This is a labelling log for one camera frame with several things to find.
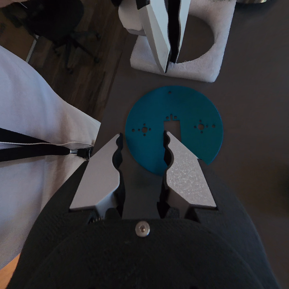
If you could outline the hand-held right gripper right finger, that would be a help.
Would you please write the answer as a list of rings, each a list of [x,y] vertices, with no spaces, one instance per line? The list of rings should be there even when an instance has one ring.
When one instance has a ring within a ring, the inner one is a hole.
[[[199,160],[169,131],[164,131],[164,161],[157,210],[161,219],[198,219],[195,209],[217,210]]]

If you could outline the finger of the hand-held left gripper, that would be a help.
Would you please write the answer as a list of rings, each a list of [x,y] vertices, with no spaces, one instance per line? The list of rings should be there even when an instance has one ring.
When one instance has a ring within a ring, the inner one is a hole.
[[[170,62],[176,63],[182,46],[190,0],[170,0]]]
[[[167,73],[171,58],[170,1],[152,0],[139,15],[157,67]]]

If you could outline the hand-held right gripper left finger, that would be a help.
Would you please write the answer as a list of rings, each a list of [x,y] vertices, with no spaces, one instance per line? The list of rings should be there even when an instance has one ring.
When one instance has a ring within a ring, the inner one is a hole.
[[[96,210],[104,218],[114,208],[120,217],[125,203],[125,185],[120,165],[123,161],[123,135],[116,134],[89,160],[73,201],[71,211]]]

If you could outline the white foam frame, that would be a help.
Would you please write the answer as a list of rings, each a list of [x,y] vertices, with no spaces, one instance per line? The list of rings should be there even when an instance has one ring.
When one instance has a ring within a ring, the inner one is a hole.
[[[188,14],[204,20],[214,35],[214,44],[199,58],[170,63],[167,73],[159,71],[145,36],[138,36],[130,57],[137,70],[204,82],[214,82],[219,75],[229,36],[236,1],[191,1]]]

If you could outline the blue round metal plate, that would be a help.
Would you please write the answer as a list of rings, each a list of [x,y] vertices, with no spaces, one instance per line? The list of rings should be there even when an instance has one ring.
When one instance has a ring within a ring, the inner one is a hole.
[[[143,168],[162,176],[164,122],[179,121],[181,142],[210,164],[223,142],[223,124],[214,104],[202,93],[185,86],[164,86],[148,92],[130,110],[125,137],[130,153]]]

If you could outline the dark grey desk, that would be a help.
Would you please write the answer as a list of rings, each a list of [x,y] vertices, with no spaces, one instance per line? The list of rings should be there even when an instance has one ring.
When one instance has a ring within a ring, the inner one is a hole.
[[[234,193],[262,239],[279,285],[288,288],[288,1],[237,5],[214,83],[135,70],[128,34],[96,139],[98,151],[147,92],[183,85],[218,109],[222,147],[209,167]]]

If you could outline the black office chair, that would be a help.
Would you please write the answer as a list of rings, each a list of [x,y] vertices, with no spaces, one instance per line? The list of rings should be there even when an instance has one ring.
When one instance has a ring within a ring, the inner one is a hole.
[[[95,63],[100,59],[78,42],[79,38],[94,35],[101,38],[97,31],[76,31],[76,27],[84,16],[84,5],[80,0],[55,1],[23,1],[13,2],[2,8],[3,14],[16,27],[24,27],[27,32],[36,38],[44,37],[54,45],[53,51],[60,56],[58,48],[65,46],[64,66],[72,74],[73,69],[68,67],[71,48],[80,48],[91,56]]]

